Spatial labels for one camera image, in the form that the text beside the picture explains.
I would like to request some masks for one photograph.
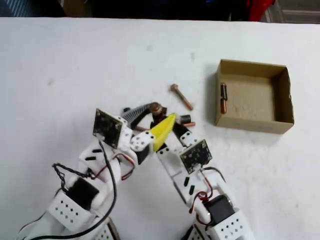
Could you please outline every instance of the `black cable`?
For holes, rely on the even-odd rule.
[[[112,179],[112,184],[113,184],[113,201],[112,204],[109,208],[109,210],[106,212],[106,214],[100,219],[100,221],[98,221],[95,225],[93,225],[92,227],[88,228],[87,230],[78,232],[76,234],[72,234],[72,235],[65,235],[65,236],[57,236],[57,235],[45,235],[45,236],[36,236],[30,240],[41,240],[41,239],[75,239],[75,238],[79,238],[82,237],[83,235],[86,235],[88,233],[90,233],[92,230],[96,229],[101,223],[103,223],[106,218],[109,216],[109,214],[111,213],[112,209],[114,208],[115,204],[116,204],[116,200],[117,200],[117,185],[116,185],[116,180],[115,180],[115,176],[114,176],[114,172],[112,171],[110,162],[107,159],[107,155],[106,155],[106,151],[104,146],[102,145],[101,141],[99,140],[99,145],[102,148],[103,151],[103,156],[104,156],[104,161],[105,164],[107,165],[107,167],[109,168],[110,171],[110,175],[111,175],[111,179]]]
[[[216,168],[214,166],[207,166],[207,167],[202,168],[202,170],[215,170],[216,172],[218,172],[220,174],[221,178],[226,183],[224,176],[222,175],[221,171],[218,168]]]
[[[65,188],[66,186],[66,180],[65,180],[65,174],[63,172],[60,172],[59,168],[62,168],[64,170],[67,170],[68,172],[72,173],[72,174],[76,174],[82,178],[91,178],[92,180],[95,179],[95,174],[93,173],[93,171],[89,168],[87,173],[82,173],[79,171],[76,171],[72,168],[66,167],[65,165],[62,165],[61,163],[54,163],[52,165],[52,167],[54,168],[56,174],[59,176],[59,178],[61,179],[61,189],[66,193],[67,189]]]

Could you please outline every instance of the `yellow wedge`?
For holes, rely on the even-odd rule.
[[[177,114],[172,113],[167,118],[162,120],[159,124],[150,129],[150,133],[155,136],[153,142],[153,151],[158,151],[160,147],[165,143],[169,133],[172,131]]]

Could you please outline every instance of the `open cardboard box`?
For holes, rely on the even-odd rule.
[[[221,83],[226,84],[225,114],[221,113]],[[219,127],[283,134],[295,123],[286,66],[222,59],[216,93]]]

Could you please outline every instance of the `circuit board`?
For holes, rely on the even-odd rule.
[[[93,135],[101,138],[112,148],[118,147],[122,122],[107,113],[96,109]]]
[[[181,155],[180,158],[185,166],[185,169],[189,174],[195,171],[197,165],[205,165],[211,159],[211,153],[207,146],[206,140],[198,142],[196,145],[187,148]]]

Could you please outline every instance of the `screw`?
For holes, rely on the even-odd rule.
[[[192,107],[191,103],[186,99],[186,97],[179,91],[177,84],[172,84],[170,86],[170,90],[172,92],[175,92],[178,97],[183,101],[184,105],[191,111],[194,108]]]
[[[196,123],[194,121],[183,124],[183,126],[185,126],[185,127],[193,127],[195,125],[196,125]]]

